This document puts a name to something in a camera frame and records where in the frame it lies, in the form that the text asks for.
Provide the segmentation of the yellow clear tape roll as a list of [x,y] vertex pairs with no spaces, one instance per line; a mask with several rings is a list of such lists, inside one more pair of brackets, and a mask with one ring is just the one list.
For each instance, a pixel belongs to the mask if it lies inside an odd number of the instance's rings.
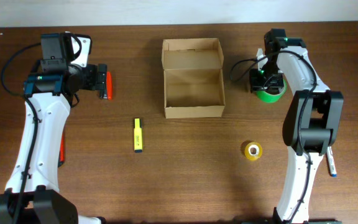
[[256,161],[262,157],[263,149],[258,142],[250,142],[244,149],[245,157],[250,161]]

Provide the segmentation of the red black stapler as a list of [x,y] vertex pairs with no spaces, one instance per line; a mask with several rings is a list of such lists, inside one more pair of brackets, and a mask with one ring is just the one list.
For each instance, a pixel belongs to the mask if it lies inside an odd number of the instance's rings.
[[107,87],[108,98],[104,100],[112,100],[113,87],[112,87],[112,76],[110,72],[107,72],[106,87]]

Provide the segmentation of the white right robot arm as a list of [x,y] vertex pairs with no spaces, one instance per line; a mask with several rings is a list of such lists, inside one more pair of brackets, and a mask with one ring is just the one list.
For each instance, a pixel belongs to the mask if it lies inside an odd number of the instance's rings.
[[320,79],[301,38],[288,38],[284,29],[271,29],[264,35],[264,44],[250,69],[251,91],[266,102],[277,101],[286,89],[293,94],[282,128],[287,173],[272,221],[309,223],[314,179],[336,140],[344,97]]

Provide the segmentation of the cardboard box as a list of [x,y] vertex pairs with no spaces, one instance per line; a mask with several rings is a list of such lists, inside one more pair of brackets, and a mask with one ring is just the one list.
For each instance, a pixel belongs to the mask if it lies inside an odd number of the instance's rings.
[[226,106],[223,62],[218,38],[165,39],[162,44],[165,117],[221,117]]

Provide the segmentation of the green tape roll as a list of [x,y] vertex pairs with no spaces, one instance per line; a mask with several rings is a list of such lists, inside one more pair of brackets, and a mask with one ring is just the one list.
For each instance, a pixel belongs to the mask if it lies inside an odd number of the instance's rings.
[[256,96],[264,103],[275,103],[284,95],[287,90],[286,81],[284,80],[283,83],[284,87],[282,88],[282,90],[279,91],[278,94],[270,94],[266,91],[256,91]]

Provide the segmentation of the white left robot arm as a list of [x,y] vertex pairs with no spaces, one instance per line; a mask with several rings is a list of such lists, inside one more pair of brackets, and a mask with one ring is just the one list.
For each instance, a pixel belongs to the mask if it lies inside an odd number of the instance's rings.
[[105,223],[103,217],[80,215],[58,186],[64,127],[79,103],[78,91],[112,97],[107,66],[88,63],[92,44],[84,34],[41,36],[42,58],[19,94],[25,101],[25,126],[14,170],[0,194],[0,223]]

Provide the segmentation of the blue white marker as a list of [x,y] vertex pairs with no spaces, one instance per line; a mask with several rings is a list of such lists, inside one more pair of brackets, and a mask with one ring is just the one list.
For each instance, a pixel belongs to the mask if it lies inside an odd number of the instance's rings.
[[337,170],[336,170],[334,157],[333,157],[333,150],[331,146],[329,146],[327,149],[327,158],[328,158],[328,165],[329,165],[329,171],[331,176],[337,177]]

